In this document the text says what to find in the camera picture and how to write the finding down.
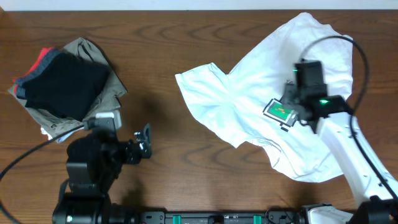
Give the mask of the white printed t-shirt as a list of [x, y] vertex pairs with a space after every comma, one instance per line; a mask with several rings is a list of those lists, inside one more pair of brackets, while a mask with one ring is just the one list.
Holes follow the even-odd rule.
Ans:
[[300, 57], [321, 61], [330, 95], [351, 95], [351, 37], [306, 12], [268, 35], [229, 73], [208, 63], [175, 78], [189, 112], [220, 139], [234, 147], [262, 147], [272, 168], [293, 180], [324, 182], [341, 175], [338, 163], [280, 102], [285, 84], [295, 82]]

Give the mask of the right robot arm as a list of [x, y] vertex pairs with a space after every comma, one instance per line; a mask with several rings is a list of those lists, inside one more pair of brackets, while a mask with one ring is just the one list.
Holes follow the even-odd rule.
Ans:
[[301, 223], [397, 223], [397, 181], [367, 142], [344, 98], [328, 95], [325, 84], [286, 84], [282, 106], [297, 112], [298, 120], [328, 147], [358, 206], [350, 213], [326, 204], [308, 205]]

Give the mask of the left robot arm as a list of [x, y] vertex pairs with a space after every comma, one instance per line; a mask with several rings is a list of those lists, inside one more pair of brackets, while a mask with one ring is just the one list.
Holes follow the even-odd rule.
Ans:
[[61, 185], [54, 224], [139, 223], [139, 214], [111, 202], [109, 190], [125, 164], [136, 165], [152, 155], [151, 125], [119, 141], [116, 128], [98, 126], [67, 148], [68, 179]]

